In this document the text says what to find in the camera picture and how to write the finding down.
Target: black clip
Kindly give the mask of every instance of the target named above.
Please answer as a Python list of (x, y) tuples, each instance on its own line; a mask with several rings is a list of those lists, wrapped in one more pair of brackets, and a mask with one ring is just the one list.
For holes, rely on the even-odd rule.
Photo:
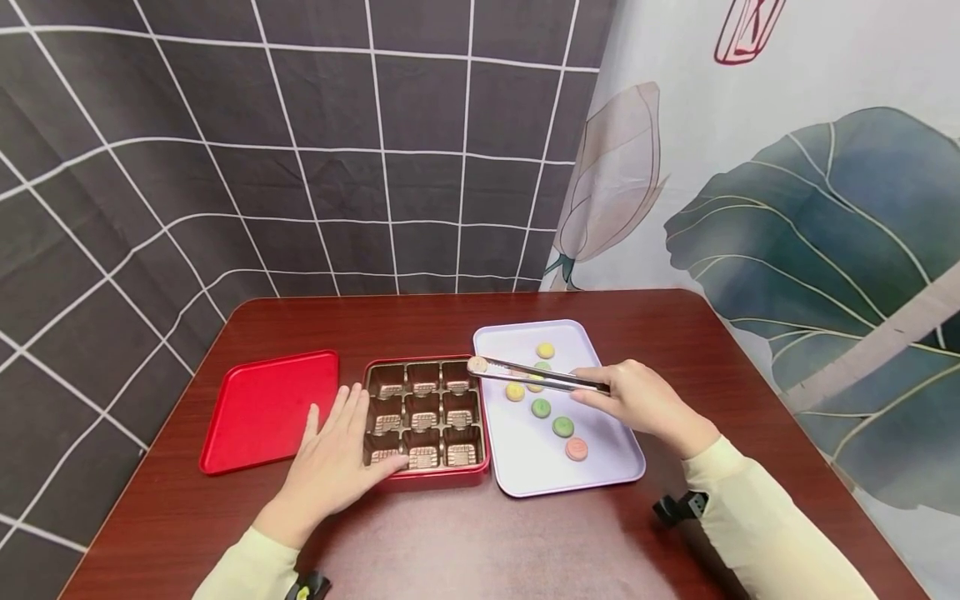
[(301, 575), (290, 587), (284, 600), (324, 600), (331, 587), (329, 579), (321, 575), (320, 571), (313, 571)]
[(666, 495), (654, 504), (654, 513), (667, 527), (688, 518), (700, 518), (707, 508), (709, 496), (703, 492), (687, 492), (678, 502)]

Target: wooden table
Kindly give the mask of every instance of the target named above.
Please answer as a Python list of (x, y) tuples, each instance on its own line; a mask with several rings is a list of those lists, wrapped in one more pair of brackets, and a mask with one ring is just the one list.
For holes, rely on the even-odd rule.
[[(483, 325), (574, 319), (605, 363), (636, 358), (782, 482), (883, 598), (925, 597), (708, 308), (680, 290), (254, 300), (230, 317), (94, 541), (62, 600), (189, 598), (283, 480), (287, 463), (206, 477), (197, 459), (224, 373), (320, 348), (343, 381), (375, 358), (471, 352)], [(513, 500), (477, 488), (371, 495), (301, 554), (328, 598), (721, 598), (710, 559), (650, 507), (684, 491), (655, 440), (633, 485)]]

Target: red box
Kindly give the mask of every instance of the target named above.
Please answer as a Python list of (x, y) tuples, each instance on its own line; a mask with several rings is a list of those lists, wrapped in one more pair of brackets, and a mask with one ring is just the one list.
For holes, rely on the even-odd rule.
[(469, 355), (377, 360), (364, 385), (370, 411), (364, 462), (403, 453), (410, 467), (376, 488), (408, 492), (476, 486), (490, 474), (483, 397)]
[(310, 404), (326, 420), (340, 385), (340, 359), (321, 350), (238, 365), (224, 376), (200, 455), (219, 475), (297, 454)]

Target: wrist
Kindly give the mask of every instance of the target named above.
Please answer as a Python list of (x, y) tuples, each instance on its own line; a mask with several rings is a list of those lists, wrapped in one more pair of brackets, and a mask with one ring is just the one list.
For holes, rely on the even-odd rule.
[(302, 516), (303, 510), (278, 495), (267, 503), (253, 521), (253, 528), (288, 548), (300, 550), (326, 515), (317, 519)]
[(720, 430), (709, 419), (690, 411), (679, 426), (658, 436), (680, 460), (686, 461), (705, 451), (720, 439)]

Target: black grid backdrop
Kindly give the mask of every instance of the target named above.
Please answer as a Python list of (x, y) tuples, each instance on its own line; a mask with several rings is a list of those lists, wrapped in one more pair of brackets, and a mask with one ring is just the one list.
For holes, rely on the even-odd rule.
[(42, 600), (241, 302), (539, 287), (614, 0), (6, 2), (0, 595)]

